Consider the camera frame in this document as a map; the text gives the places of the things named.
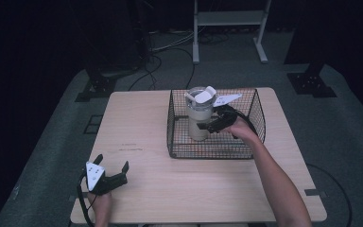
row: wooden table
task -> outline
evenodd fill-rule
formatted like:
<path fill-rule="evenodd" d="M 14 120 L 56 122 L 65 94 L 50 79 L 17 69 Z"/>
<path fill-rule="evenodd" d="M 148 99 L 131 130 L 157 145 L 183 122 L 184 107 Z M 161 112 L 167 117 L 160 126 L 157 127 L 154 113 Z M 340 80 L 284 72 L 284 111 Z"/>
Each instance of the wooden table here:
<path fill-rule="evenodd" d="M 258 88 L 267 124 L 265 145 L 298 187 L 313 221 L 326 219 L 293 133 L 274 91 Z M 130 163 L 129 183 L 112 192 L 113 223 L 226 223 L 275 221 L 253 160 L 169 157 L 166 120 L 170 91 L 115 92 L 90 161 L 103 154 L 107 176 Z M 85 223 L 79 201 L 73 223 Z"/>

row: person's right arm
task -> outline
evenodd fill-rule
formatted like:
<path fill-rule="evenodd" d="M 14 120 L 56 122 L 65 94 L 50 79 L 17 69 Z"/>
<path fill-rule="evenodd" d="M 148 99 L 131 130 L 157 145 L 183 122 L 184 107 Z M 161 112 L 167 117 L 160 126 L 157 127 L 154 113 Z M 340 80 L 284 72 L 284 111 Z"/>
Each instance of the person's right arm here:
<path fill-rule="evenodd" d="M 312 226 L 303 199 L 287 174 L 272 158 L 267 148 L 240 117 L 224 131 L 239 137 L 252 149 L 262 185 L 279 226 Z"/>

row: table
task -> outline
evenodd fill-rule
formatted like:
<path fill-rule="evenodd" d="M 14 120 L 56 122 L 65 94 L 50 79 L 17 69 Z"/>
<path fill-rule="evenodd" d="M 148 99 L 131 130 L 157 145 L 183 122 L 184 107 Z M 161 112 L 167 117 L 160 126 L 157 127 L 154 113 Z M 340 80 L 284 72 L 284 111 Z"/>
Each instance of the table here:
<path fill-rule="evenodd" d="M 267 124 L 265 145 L 298 187 L 313 221 L 326 219 L 285 114 L 271 88 L 257 89 Z M 166 120 L 170 91 L 111 95 L 90 161 L 102 153 L 107 176 L 130 163 L 128 184 L 112 192 L 114 223 L 226 223 L 275 221 L 253 160 L 169 157 Z M 76 201 L 71 220 L 85 223 Z"/>
<path fill-rule="evenodd" d="M 197 1 L 194 1 L 193 63 L 199 63 L 199 26 L 249 25 L 259 25 L 258 35 L 253 40 L 261 63 L 268 63 L 261 42 L 267 24 L 271 0 L 267 0 L 264 10 L 250 11 L 199 11 Z"/>

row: forearm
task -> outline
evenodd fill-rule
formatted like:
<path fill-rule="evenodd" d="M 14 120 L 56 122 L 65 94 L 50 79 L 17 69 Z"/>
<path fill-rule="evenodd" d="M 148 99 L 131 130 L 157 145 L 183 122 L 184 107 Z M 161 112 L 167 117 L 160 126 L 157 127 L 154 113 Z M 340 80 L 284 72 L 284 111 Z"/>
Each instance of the forearm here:
<path fill-rule="evenodd" d="M 242 139 L 251 146 L 264 191 L 279 226 L 311 226 L 300 193 L 267 148 L 252 134 L 248 133 Z"/>

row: black wire basket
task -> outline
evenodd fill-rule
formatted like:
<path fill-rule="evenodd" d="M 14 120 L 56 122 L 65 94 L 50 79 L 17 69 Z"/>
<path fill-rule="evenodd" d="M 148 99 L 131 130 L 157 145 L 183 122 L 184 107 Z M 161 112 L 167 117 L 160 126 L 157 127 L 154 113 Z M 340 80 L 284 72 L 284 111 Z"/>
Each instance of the black wire basket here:
<path fill-rule="evenodd" d="M 229 133 L 210 133 L 203 141 L 195 141 L 188 135 L 188 115 L 184 93 L 186 90 L 172 90 L 167 117 L 167 148 L 175 159 L 252 159 L 251 148 Z M 242 97 L 229 103 L 230 106 L 247 115 L 254 125 L 258 137 L 265 141 L 265 118 L 256 89 L 222 89 L 218 96 L 241 94 Z"/>

